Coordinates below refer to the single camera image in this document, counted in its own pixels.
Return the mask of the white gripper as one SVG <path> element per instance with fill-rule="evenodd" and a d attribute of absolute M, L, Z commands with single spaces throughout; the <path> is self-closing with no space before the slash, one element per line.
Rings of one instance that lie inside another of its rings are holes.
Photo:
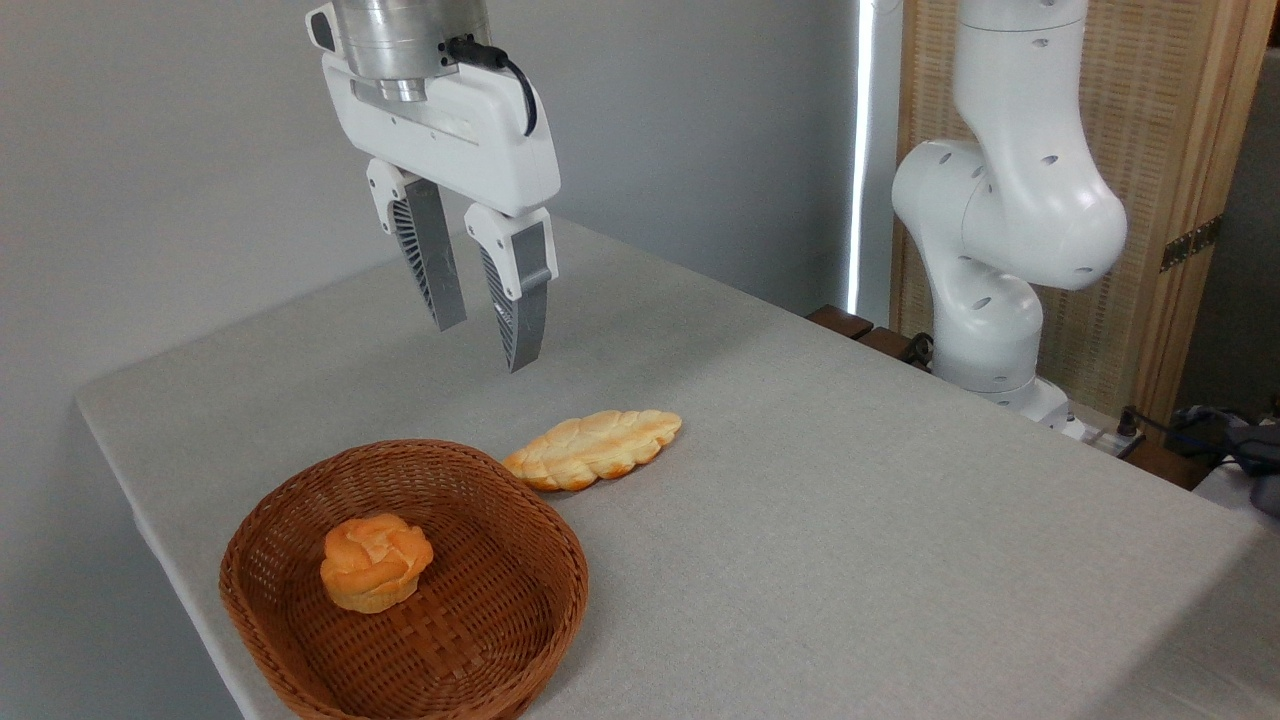
<path fill-rule="evenodd" d="M 438 329 L 466 320 L 440 184 L 480 202 L 463 219 L 481 247 L 509 372 L 535 361 L 548 286 L 559 275 L 550 214 L 540 208 L 561 190 L 547 118 L 526 136 L 522 86 L 484 68 L 462 65 L 430 79 L 425 100 L 402 102 L 383 97 L 334 54 L 323 54 L 321 65 L 342 129 L 374 156 L 366 177 L 379 222 L 399 245 Z"/>

